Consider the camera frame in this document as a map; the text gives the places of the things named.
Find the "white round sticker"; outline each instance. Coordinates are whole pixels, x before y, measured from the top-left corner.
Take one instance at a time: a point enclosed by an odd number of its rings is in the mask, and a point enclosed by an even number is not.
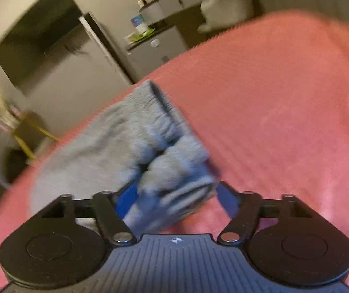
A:
[[[160,45],[159,39],[152,40],[150,45],[151,47],[157,48]]]

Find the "gray fabric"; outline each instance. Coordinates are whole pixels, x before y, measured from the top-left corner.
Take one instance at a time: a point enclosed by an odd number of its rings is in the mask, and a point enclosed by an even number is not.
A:
[[[31,192],[31,212],[61,194],[88,199],[139,180],[138,201],[124,221],[136,235],[157,232],[211,195],[215,178],[207,159],[180,112],[147,80],[43,165]]]

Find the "gray ribbed plate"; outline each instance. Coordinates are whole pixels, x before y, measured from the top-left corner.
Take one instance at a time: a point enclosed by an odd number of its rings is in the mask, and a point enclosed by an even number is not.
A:
[[[130,247],[113,250],[88,279],[57,290],[31,290],[11,284],[7,293],[349,293],[341,282],[317,289],[289,288],[255,271],[241,250],[203,235],[144,235]]]

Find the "pink blanket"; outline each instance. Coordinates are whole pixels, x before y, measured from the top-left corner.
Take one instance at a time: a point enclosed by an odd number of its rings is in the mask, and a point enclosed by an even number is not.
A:
[[[150,77],[189,120],[221,179],[265,198],[296,194],[349,237],[348,25],[268,15]],[[0,243],[28,218],[36,171],[27,170],[0,203]],[[216,236],[227,222],[214,198],[170,232]]]

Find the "metal screw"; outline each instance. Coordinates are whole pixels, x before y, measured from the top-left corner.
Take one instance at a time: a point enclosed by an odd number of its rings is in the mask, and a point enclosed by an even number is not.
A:
[[[132,235],[129,232],[118,232],[113,236],[116,242],[126,243],[132,240]]]
[[[235,232],[225,232],[224,234],[221,234],[220,238],[224,242],[233,243],[239,240],[240,236],[239,234],[236,234]]]

